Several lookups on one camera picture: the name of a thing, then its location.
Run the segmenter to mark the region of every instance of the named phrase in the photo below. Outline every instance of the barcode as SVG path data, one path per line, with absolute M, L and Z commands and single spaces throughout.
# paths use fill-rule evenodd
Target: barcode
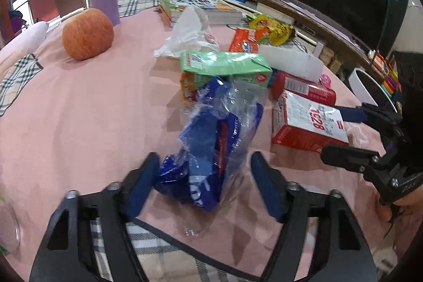
M 308 95 L 309 87 L 306 83 L 295 79 L 285 78 L 285 90 L 294 91 L 303 95 Z
M 198 57 L 197 55 L 193 55 L 193 54 L 190 54 L 190 63 L 189 63 L 189 65 L 191 67 L 198 68 L 198 69 L 201 69 L 203 67 L 203 64 L 201 62 L 200 57 Z

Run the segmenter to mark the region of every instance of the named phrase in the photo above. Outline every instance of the blue plastic package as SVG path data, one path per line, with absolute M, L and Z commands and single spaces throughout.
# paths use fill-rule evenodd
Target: blue plastic package
M 181 150 L 168 155 L 155 189 L 185 204 L 212 211 L 225 183 L 244 163 L 263 115 L 263 88 L 214 77 L 198 92 L 190 121 L 179 135 Z

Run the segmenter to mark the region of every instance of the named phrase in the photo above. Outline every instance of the stack of books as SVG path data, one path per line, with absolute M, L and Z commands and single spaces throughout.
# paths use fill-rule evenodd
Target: stack of books
M 242 21 L 242 12 L 222 0 L 160 0 L 160 10 L 173 27 L 186 7 L 202 8 L 209 18 L 209 24 L 237 26 Z

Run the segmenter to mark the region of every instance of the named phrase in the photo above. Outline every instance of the pink bedsheet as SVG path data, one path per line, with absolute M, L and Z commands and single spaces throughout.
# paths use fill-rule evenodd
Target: pink bedsheet
M 43 71 L 0 119 L 0 191 L 14 207 L 22 232 L 19 250 L 7 258 L 24 280 L 29 279 L 49 217 L 66 191 L 100 191 L 138 168 L 148 152 L 164 158 L 179 149 L 179 61 L 153 57 L 171 29 L 153 9 L 121 21 L 111 49 L 85 62 L 67 56 L 62 26 L 54 30 L 35 53 Z M 214 27 L 212 32 L 221 49 L 228 49 L 234 31 Z M 359 105 L 325 72 L 338 105 Z M 386 231 L 374 211 L 374 187 L 357 174 L 323 165 L 316 153 L 271 146 L 271 108 L 268 100 L 251 151 L 262 151 L 288 180 L 325 193 L 341 190 L 374 249 Z M 346 127 L 353 145 L 383 153 L 378 133 L 365 125 Z M 212 214 L 153 191 L 140 218 L 214 259 L 259 275 L 280 225 L 266 213 L 247 167 L 238 184 Z M 300 275 L 309 262 L 312 239 L 307 242 Z

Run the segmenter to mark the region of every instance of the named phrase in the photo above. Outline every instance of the pink round object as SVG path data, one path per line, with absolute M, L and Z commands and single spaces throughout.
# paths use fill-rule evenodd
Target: pink round object
M 320 76 L 320 83 L 330 89 L 332 81 L 327 74 L 322 74 Z

